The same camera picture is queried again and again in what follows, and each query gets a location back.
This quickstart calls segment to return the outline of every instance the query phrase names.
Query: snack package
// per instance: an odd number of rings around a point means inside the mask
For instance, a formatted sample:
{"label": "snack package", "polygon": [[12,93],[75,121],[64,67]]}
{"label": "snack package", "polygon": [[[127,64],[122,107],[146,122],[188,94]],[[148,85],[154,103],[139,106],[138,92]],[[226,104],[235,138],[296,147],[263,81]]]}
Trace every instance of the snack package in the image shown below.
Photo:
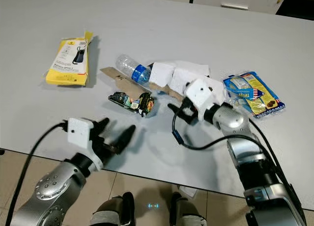
{"label": "snack package", "polygon": [[129,111],[140,114],[142,117],[146,117],[154,106],[154,98],[147,92],[141,94],[138,100],[133,100],[124,92],[115,92],[108,99]]}
{"label": "snack package", "polygon": [[60,43],[46,82],[55,85],[85,85],[88,79],[88,44],[93,33],[86,31],[84,37],[66,38]]}
{"label": "snack package", "polygon": [[285,104],[255,72],[231,75],[223,80],[230,102],[241,104],[254,117],[260,118],[285,108]]}

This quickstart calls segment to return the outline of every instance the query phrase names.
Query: tiled floor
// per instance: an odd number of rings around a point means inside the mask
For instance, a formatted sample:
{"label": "tiled floor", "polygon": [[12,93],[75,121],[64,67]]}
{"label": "tiled floor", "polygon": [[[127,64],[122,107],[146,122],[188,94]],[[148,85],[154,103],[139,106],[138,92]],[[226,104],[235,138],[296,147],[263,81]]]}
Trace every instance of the tiled floor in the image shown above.
{"label": "tiled floor", "polygon": [[[4,225],[11,197],[26,156],[6,151],[0,156],[0,226]],[[26,174],[16,209],[32,194],[36,182],[59,162],[34,157]],[[64,226],[87,226],[92,213],[109,198],[131,191],[135,199],[135,216],[138,226],[168,226],[168,205],[174,184],[117,174],[109,171],[93,173],[78,200],[68,211]],[[206,216],[209,226],[245,226],[248,211],[242,198],[198,190],[194,203],[199,213]],[[158,203],[158,209],[148,209],[147,204]],[[305,211],[308,225],[314,225],[314,212]]]}

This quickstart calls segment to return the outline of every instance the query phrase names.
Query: yellow package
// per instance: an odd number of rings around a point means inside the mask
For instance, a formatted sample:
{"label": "yellow package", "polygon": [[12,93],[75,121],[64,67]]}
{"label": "yellow package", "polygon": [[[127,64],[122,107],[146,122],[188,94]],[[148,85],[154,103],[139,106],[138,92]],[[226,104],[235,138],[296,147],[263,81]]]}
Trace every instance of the yellow package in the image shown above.
{"label": "yellow package", "polygon": [[85,85],[88,80],[88,44],[93,37],[86,31],[84,37],[63,39],[53,61],[46,82],[55,85]]}

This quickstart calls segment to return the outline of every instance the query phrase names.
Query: white table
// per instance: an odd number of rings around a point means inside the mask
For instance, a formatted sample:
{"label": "white table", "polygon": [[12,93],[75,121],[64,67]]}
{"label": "white table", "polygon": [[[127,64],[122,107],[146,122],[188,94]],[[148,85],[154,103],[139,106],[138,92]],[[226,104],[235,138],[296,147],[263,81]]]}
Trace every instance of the white table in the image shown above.
{"label": "white table", "polygon": [[[60,39],[82,36],[85,29],[96,36],[90,45],[90,84],[47,85],[42,75]],[[206,151],[179,146],[166,107],[174,100],[159,96],[157,115],[143,119],[107,100],[115,84],[99,69],[114,66],[126,53],[143,64],[166,59],[209,64],[215,79],[253,70],[287,105],[257,124],[303,207],[313,210],[313,33],[314,23],[306,20],[163,0],[0,0],[0,147],[28,153],[62,119],[108,116],[107,140],[131,124],[137,131],[106,169],[243,196],[226,143]],[[195,145],[221,136],[209,124],[191,127],[180,119],[178,130]],[[55,131],[36,155],[62,160],[75,151],[66,133]]]}

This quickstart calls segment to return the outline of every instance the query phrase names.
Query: cabinet handle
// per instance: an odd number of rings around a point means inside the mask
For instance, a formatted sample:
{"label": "cabinet handle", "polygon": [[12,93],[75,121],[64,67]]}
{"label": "cabinet handle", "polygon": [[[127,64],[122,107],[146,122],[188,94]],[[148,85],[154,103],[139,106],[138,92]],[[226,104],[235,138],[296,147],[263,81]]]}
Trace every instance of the cabinet handle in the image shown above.
{"label": "cabinet handle", "polygon": [[224,8],[230,8],[230,9],[249,10],[248,6],[229,4],[229,3],[221,3],[220,6]]}

